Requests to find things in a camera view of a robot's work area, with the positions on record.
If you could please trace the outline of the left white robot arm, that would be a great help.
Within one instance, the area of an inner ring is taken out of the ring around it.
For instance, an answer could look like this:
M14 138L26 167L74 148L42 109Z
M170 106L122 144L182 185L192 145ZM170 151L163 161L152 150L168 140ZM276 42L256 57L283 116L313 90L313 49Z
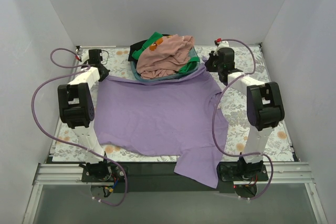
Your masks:
M78 138L78 144L85 148L83 167L87 174L100 182L106 182L111 178L112 170L103 158L105 151L99 144L93 127L95 110L91 88L103 81L110 70L102 63L102 49L89 49L82 54L80 60L90 66L89 70L57 89L60 119L72 129Z

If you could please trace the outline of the pink t shirt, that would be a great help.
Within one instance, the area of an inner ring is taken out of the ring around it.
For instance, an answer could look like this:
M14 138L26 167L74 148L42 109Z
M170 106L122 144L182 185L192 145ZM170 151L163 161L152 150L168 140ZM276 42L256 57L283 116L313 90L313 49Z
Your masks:
M136 71L143 79L186 73L195 67L194 60L189 56L194 43L192 36L163 35L141 53Z

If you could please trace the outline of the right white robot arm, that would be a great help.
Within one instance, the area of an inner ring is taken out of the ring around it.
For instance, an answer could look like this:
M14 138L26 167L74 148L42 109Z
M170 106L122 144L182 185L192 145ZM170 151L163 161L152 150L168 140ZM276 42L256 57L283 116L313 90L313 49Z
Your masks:
M274 128L285 117L279 85L262 82L235 67L235 52L230 47L219 46L209 53L206 70L218 74L226 88L233 88L246 96L246 112L250 124L243 152L236 155L233 164L219 167L226 180L240 178L248 181L263 173L264 151Z

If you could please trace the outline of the purple t shirt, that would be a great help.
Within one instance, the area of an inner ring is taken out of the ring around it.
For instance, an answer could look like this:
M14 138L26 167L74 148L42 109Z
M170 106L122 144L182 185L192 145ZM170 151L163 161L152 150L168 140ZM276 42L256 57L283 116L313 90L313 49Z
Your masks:
M158 82L110 76L98 86L94 130L102 145L176 155L177 174L215 188L229 126L216 107L220 94L204 65L184 78Z

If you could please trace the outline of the black t shirt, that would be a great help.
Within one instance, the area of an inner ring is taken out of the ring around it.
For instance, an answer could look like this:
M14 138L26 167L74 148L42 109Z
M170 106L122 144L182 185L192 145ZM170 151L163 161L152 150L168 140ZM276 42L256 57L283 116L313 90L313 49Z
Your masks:
M128 56L129 62L138 61L141 53L143 53L143 51L147 48L146 42L147 42L146 40L143 40L130 46L130 52Z

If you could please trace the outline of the floral table mat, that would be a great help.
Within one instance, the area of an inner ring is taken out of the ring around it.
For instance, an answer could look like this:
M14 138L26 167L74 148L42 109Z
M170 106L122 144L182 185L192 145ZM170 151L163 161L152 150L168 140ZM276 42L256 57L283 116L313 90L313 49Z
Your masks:
M244 72L254 71L253 78L268 82L269 75L258 46L250 49L245 47L234 47L236 67ZM110 47L103 49L103 62L110 70L110 74L125 79L134 79L131 65L128 62L130 52L129 47ZM246 98L234 89L228 89L221 99L221 108L225 118L229 122L227 143L225 152L228 156L222 158L223 161L235 161L234 154L243 151L248 138L249 123L246 115ZM52 162L79 163L85 160L84 150L72 146L78 139L73 131L66 125L60 124L57 127L57 136L64 142L54 142L50 149ZM176 162L177 156L143 156L122 149L114 145L103 146L107 156L116 162ZM293 162L294 149L284 122L280 122L271 133L266 149L266 154L273 162Z

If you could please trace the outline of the teal plastic basket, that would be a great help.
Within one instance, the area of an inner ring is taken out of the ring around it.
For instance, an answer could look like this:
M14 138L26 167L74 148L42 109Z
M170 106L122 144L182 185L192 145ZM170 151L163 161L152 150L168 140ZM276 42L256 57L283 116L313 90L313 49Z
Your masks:
M135 77L135 79L137 81L140 81L140 82L157 82L157 81L165 81L165 80L175 80L175 79L180 79L182 77L185 77L185 76L188 76L189 74L195 72L196 70L198 70L199 66L200 66L200 58L198 57L197 55L197 52L195 50L195 47L193 47L190 51L189 51L189 56L192 60L194 60L194 63L195 63L195 67L193 69L190 69L189 71L187 71L186 73L175 73L175 74L172 74L172 75L169 75L169 76L166 76L166 77L159 77L159 78L154 78L154 79L143 79L141 77L141 75L137 72L136 70L136 62L135 61L131 61L130 62L130 66L131 66L131 70L132 70L132 73Z

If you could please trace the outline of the aluminium frame rail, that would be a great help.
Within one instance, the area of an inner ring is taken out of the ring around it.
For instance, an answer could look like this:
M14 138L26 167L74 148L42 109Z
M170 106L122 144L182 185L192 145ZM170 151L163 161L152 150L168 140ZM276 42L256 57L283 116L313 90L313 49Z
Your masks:
M180 178L173 173L174 163L145 163L126 162L122 166L129 168L128 178L136 178L141 175L153 175L154 177L167 176ZM33 184L34 185L81 185L96 184L107 185L108 182L101 182L97 179L86 179L86 172L79 164L40 164L38 165ZM274 184L304 184L313 183L314 178L311 168L305 162L275 162Z

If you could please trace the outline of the green t shirt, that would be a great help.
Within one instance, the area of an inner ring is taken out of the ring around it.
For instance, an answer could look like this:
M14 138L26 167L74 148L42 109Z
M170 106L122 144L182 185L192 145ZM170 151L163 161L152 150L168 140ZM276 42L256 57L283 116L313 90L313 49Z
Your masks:
M153 43L155 43L158 39L162 38L163 34L160 34L158 32L154 32L148 39L146 42L147 48L152 45Z

